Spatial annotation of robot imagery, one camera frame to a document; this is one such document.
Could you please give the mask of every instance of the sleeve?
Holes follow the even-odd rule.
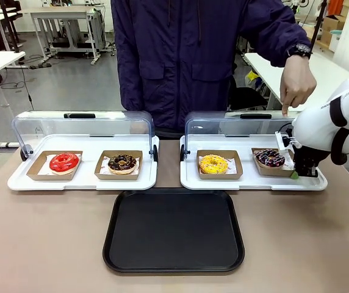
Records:
[[[118,59],[121,104],[126,110],[143,110],[139,55],[128,0],[111,0],[113,30]]]
[[[292,46],[310,46],[306,32],[281,0],[249,0],[239,24],[240,35],[272,66],[283,67]]]

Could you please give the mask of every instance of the finger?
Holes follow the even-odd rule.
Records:
[[[294,93],[288,92],[286,97],[284,98],[283,106],[282,106],[283,117],[288,116],[289,107],[291,106],[291,102],[294,99],[294,97],[295,97]]]
[[[286,88],[286,84],[282,79],[280,81],[280,102],[284,103],[284,100],[286,99],[286,95],[287,95],[287,88]]]
[[[300,104],[304,103],[303,100],[306,101],[306,99],[304,99],[303,96],[296,96],[291,102],[291,107],[298,107]]]

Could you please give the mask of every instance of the hand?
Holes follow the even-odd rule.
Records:
[[[296,108],[304,104],[316,86],[317,82],[309,68],[309,58],[298,55],[289,57],[280,82],[283,117],[287,117],[290,106]]]

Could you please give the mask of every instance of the cardboard box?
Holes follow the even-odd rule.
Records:
[[[326,46],[329,46],[331,44],[331,40],[332,40],[332,34],[330,32],[323,31],[321,40],[320,40],[321,43],[325,44]]]
[[[324,32],[330,32],[333,30],[341,31],[345,24],[345,17],[341,15],[329,15],[323,19],[322,29]]]
[[[234,159],[234,162],[236,163],[236,173],[235,174],[202,174],[200,172],[200,164],[199,164],[199,157],[204,157],[209,154],[216,154],[217,156],[221,156],[225,159]],[[200,176],[200,179],[240,179],[242,176],[243,170],[242,170],[242,164],[240,157],[237,153],[237,151],[223,151],[223,150],[198,150],[196,152],[196,164],[198,166],[198,173]]]
[[[348,11],[349,11],[349,6],[345,6],[343,5],[343,8],[341,9],[341,15],[344,16],[344,17],[347,17],[348,15]]]
[[[66,175],[38,175],[39,171],[47,161],[47,156],[52,154],[63,154],[63,153],[72,153],[80,154],[81,158],[78,161],[78,164],[74,170]],[[82,161],[82,152],[81,151],[42,151],[36,161],[32,164],[30,169],[27,172],[27,176],[35,181],[71,181],[74,177],[74,174],[77,172],[79,164]]]
[[[116,174],[100,174],[101,164],[104,157],[114,157],[120,154],[128,154],[134,158],[139,158],[139,171],[137,174],[126,174],[126,175],[116,175]],[[142,151],[103,151],[100,155],[99,161],[97,162],[95,168],[95,175],[100,180],[137,180],[142,167]]]
[[[254,155],[258,151],[265,150],[265,148],[252,148],[252,154],[253,154],[253,159],[256,163],[256,167],[259,170],[260,175],[263,176],[279,176],[279,177],[291,177],[292,173],[294,173],[294,170],[283,170],[279,168],[265,168],[257,159],[256,156]],[[271,148],[271,150],[274,151],[279,151],[277,148]],[[289,150],[289,154],[291,159],[294,159],[294,154]]]

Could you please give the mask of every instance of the display case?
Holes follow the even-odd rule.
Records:
[[[180,140],[181,184],[189,189],[271,189],[271,190],[323,190],[328,182],[317,169],[318,177],[295,178],[278,170],[273,175],[262,175],[257,167],[255,150],[278,149],[276,131],[288,127],[292,118],[272,118],[263,113],[191,113],[185,123],[185,136]],[[210,152],[225,156],[237,153],[240,176],[205,176],[200,169],[198,154]],[[287,154],[292,159],[293,149]]]
[[[156,182],[159,139],[146,112],[31,111],[13,119],[12,128],[23,160],[8,180],[13,190],[143,190]],[[41,166],[35,168],[35,164],[42,160],[45,167],[48,162],[43,155],[62,152],[80,157],[73,178],[43,177]],[[138,154],[133,173],[137,176],[101,176],[100,160],[106,154]]]

